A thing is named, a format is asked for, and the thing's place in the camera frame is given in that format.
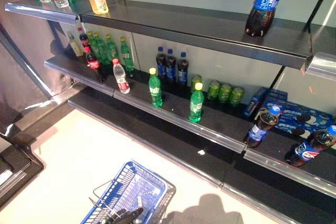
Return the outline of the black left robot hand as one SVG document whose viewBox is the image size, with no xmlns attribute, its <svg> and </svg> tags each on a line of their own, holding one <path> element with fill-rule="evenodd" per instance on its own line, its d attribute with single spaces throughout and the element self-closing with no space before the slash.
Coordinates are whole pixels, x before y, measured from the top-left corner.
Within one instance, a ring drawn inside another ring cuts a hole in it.
<svg viewBox="0 0 336 224">
<path fill-rule="evenodd" d="M 134 211 L 126 211 L 124 208 L 114 213 L 105 223 L 108 224 L 128 224 L 133 223 L 143 213 L 143 208 L 137 208 Z"/>
</svg>

